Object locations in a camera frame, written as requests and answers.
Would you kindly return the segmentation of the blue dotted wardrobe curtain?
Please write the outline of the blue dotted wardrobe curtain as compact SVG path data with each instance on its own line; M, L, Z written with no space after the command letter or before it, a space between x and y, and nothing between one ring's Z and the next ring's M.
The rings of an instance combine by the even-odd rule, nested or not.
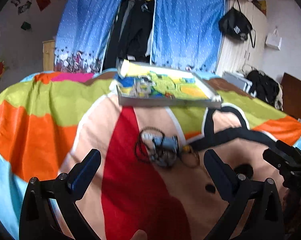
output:
M225 0L68 0L54 69L99 73L124 60L214 72Z

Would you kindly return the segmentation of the white storage box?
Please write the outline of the white storage box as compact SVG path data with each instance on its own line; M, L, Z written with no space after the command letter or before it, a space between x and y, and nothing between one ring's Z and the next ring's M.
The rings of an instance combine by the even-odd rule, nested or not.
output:
M237 88L246 92L253 98L256 97L256 91L251 92L253 83L246 79L243 74L237 72L223 72L222 78L225 79L228 83L235 85Z

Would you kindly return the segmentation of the dark hanging clothes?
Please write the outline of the dark hanging clothes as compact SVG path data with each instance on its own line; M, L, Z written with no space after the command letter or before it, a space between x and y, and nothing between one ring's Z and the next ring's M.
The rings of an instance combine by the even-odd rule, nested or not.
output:
M102 69L117 68L123 60L147 63L155 0L120 0L113 20Z

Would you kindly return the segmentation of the white tray with frog picture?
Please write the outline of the white tray with frog picture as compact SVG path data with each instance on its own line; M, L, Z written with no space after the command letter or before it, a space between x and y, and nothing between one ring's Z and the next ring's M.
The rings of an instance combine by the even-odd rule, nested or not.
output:
M124 60L109 86L119 105L219 108L221 96L195 73Z

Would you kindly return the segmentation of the black drawstring bag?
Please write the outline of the black drawstring bag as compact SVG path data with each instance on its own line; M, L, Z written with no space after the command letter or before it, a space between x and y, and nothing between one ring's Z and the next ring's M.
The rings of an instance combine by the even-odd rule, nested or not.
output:
M238 41L250 38L252 48L256 45L256 31L251 22L242 13L239 0L234 0L233 7L219 20L219 30Z

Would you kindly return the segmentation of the dark wooden headboard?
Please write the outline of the dark wooden headboard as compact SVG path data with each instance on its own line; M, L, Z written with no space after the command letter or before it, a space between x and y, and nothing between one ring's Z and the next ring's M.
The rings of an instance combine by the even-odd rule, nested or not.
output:
M281 81L283 111L295 119L301 119L301 80L284 73Z

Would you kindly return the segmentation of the white wooden wardrobe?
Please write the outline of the white wooden wardrobe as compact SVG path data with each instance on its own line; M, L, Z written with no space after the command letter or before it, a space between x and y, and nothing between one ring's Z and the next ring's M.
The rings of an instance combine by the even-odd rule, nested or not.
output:
M222 76L224 72L248 73L252 69L262 69L264 44L268 33L266 16L248 0L227 0L225 10L232 7L241 10L253 26L252 38L256 42L252 48L251 41L236 41L223 36L219 51L215 74Z

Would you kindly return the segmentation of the black clothes pile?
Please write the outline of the black clothes pile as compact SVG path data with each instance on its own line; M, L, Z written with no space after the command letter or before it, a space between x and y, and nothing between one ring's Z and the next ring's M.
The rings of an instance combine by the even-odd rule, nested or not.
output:
M258 70L249 72L246 79L252 82L249 93L255 94L256 98L275 109L283 111L283 91L277 81Z

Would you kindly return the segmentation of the red diamond wall paper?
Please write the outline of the red diamond wall paper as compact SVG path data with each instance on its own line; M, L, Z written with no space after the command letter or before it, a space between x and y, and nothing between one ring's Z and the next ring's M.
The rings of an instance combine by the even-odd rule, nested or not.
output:
M40 11L43 11L47 6L51 4L51 0L36 0Z

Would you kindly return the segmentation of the white paper gift bag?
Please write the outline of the white paper gift bag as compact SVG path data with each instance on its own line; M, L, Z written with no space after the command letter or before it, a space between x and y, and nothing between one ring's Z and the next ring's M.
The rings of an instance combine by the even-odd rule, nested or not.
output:
M278 34L278 28L276 27L272 33L268 33L265 41L265 45L271 49L280 50L282 45L282 38Z

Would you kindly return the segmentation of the grey blue wrist watch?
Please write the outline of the grey blue wrist watch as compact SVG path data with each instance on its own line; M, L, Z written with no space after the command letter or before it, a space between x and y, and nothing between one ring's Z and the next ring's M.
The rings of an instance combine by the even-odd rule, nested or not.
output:
M174 165L179 154L179 143L176 135L167 137L161 132L160 134L142 132L141 140L152 163L163 168L171 168Z

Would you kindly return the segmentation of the colourful cartoon bed cover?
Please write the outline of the colourful cartoon bed cover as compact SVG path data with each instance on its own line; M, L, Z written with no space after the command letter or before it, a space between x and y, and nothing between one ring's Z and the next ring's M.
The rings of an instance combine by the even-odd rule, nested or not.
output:
M0 94L0 228L19 238L19 220L32 177L68 173L93 148L101 165L77 206L101 239L203 239L227 207L204 167L213 149L254 180L272 178L283 199L279 172L263 159L281 140L301 150L301 123L222 79L209 84L221 109L123 107L109 89L111 73L49 73L26 78ZM149 160L142 132L176 135L171 168Z

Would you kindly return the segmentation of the light wooden cabinet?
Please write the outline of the light wooden cabinet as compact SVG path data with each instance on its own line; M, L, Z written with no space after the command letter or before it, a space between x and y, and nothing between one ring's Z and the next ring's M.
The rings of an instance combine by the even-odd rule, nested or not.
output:
M55 59L55 40L43 42L43 70L53 71Z

